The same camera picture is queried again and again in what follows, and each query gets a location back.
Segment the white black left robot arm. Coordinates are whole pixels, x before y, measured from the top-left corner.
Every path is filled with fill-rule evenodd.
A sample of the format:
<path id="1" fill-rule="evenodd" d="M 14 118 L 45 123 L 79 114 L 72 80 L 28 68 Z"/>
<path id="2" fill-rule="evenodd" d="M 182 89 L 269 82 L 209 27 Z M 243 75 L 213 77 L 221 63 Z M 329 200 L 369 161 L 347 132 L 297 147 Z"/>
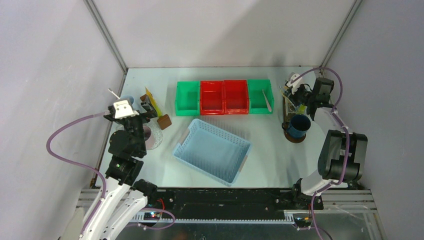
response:
<path id="1" fill-rule="evenodd" d="M 147 155 L 144 124 L 158 115 L 150 103 L 142 102 L 141 106 L 143 113 L 127 100 L 108 107 L 104 118 L 123 128 L 109 138 L 112 157 L 103 187 L 84 218 L 81 240 L 114 240 L 138 211 L 153 208 L 158 202 L 157 186 L 136 180 L 144 164 L 141 159 Z"/>

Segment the clear glass rectangular container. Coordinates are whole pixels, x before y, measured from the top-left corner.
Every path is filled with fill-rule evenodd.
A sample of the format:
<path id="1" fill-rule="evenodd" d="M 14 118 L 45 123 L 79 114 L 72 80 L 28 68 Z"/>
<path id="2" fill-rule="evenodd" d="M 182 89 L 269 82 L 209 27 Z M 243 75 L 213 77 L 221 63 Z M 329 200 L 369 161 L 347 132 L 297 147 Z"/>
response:
<path id="1" fill-rule="evenodd" d="M 295 106 L 292 104 L 292 102 L 283 95 L 283 116 L 288 117 L 290 115 L 297 115 L 300 114 L 297 112 L 299 106 Z"/>

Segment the light blue plastic basket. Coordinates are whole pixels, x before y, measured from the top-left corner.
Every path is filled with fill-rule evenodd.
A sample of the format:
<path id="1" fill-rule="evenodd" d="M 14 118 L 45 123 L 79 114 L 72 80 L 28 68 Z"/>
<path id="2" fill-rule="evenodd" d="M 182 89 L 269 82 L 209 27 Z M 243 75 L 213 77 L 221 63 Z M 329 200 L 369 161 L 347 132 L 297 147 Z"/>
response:
<path id="1" fill-rule="evenodd" d="M 195 118 L 172 155 L 181 163 L 231 187 L 239 177 L 252 143 L 236 134 Z"/>

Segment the red plastic bin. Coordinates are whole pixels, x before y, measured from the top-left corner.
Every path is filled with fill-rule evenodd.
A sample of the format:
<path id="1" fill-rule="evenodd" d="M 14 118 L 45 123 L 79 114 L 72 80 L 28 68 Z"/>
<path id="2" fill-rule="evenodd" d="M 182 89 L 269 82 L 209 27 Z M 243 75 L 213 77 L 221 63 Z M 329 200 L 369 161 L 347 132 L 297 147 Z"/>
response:
<path id="1" fill-rule="evenodd" d="M 200 115 L 247 115 L 249 92 L 246 79 L 200 82 Z"/>

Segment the dark blue ceramic mug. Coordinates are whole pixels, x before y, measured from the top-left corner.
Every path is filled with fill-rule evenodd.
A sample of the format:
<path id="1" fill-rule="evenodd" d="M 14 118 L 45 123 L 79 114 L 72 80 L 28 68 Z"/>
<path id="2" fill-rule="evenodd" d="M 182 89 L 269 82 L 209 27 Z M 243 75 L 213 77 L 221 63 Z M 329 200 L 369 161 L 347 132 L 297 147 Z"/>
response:
<path id="1" fill-rule="evenodd" d="M 297 140 L 306 136 L 311 125 L 311 121 L 306 115 L 296 114 L 289 122 L 282 124 L 282 129 L 289 137 Z"/>

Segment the green bin with toothpaste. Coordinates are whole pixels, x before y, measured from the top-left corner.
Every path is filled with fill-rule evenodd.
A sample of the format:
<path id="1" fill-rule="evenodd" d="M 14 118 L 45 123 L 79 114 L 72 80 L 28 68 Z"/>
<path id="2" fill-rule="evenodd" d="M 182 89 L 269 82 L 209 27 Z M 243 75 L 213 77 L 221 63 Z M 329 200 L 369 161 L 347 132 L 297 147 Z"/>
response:
<path id="1" fill-rule="evenodd" d="M 200 81 L 178 81 L 175 96 L 177 116 L 200 115 Z"/>

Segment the glass jar with brown lid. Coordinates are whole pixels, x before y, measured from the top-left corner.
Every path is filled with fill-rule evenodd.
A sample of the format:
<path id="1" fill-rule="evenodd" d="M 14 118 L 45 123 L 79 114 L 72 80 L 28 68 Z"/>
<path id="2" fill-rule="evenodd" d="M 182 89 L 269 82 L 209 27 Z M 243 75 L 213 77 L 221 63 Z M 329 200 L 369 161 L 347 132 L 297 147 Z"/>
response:
<path id="1" fill-rule="evenodd" d="M 156 122 L 161 130 L 165 130 L 166 128 L 172 125 L 172 120 L 168 114 L 164 114 L 158 117 Z"/>

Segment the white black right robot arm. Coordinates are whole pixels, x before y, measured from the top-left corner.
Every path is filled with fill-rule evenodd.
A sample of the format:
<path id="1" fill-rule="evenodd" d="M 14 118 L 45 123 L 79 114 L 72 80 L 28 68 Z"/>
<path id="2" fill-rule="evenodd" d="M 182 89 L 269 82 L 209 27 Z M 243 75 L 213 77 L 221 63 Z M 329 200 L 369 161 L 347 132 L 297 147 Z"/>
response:
<path id="1" fill-rule="evenodd" d="M 297 73 L 285 83 L 284 97 L 295 107 L 305 106 L 307 117 L 325 134 L 317 169 L 298 180 L 294 186 L 298 191 L 290 196 L 297 209 L 308 206 L 311 196 L 320 196 L 332 186 L 358 181 L 363 176 L 368 138 L 350 130 L 331 104 L 334 85 L 332 80 L 318 77 L 313 88 L 308 89 Z"/>

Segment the pink ceramic mug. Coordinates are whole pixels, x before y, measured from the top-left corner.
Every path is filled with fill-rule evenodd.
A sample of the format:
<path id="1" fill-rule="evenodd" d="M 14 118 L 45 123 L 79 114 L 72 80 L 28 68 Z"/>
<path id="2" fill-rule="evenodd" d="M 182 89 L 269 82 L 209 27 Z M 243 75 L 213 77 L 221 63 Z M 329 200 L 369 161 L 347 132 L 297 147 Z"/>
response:
<path id="1" fill-rule="evenodd" d="M 149 126 L 143 126 L 144 132 L 144 141 L 147 148 L 151 148 L 155 143 L 155 137 L 153 136 L 153 132 Z"/>

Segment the green bin with toothbrushes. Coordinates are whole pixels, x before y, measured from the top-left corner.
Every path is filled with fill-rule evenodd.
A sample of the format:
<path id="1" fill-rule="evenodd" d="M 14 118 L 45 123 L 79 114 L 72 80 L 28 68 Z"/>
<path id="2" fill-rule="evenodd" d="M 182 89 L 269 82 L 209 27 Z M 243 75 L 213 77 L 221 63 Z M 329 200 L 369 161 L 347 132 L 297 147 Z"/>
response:
<path id="1" fill-rule="evenodd" d="M 271 81 L 269 79 L 248 79 L 247 87 L 249 96 L 249 114 L 272 114 L 274 111 L 274 95 Z M 262 89 L 264 89 L 269 104 L 272 107 L 272 112 L 269 112 L 267 109 Z"/>

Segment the light blue ceramic mug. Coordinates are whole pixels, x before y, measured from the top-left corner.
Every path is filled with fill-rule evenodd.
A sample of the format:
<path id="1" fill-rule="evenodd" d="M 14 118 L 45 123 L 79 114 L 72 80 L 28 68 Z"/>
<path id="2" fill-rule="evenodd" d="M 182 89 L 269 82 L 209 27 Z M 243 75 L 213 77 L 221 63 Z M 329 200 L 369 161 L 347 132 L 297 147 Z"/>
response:
<path id="1" fill-rule="evenodd" d="M 121 100 L 128 100 L 129 104 L 132 106 L 134 104 L 134 97 L 131 95 L 122 95 L 120 96 Z"/>

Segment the lime green toothpaste tube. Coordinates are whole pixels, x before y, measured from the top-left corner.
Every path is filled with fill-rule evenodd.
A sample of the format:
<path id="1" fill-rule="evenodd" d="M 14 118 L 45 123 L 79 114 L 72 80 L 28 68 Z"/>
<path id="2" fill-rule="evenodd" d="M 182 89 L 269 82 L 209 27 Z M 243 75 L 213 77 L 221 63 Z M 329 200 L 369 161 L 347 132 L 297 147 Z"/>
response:
<path id="1" fill-rule="evenodd" d="M 304 114 L 306 112 L 306 109 L 307 109 L 307 107 L 305 105 L 301 104 L 298 107 L 297 112 L 300 113 L 300 114 Z"/>

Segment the yellow toothpaste tube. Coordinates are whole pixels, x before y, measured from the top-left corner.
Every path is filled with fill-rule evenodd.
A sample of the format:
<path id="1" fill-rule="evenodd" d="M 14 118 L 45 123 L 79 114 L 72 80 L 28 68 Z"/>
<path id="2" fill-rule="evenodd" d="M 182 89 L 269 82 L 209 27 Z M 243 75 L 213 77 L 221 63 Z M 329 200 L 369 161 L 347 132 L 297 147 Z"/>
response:
<path id="1" fill-rule="evenodd" d="M 148 90 L 147 87 L 145 87 L 145 92 L 149 96 L 149 100 L 150 100 L 152 107 L 154 107 L 154 105 L 158 105 L 155 98 L 153 97 L 152 93 Z"/>

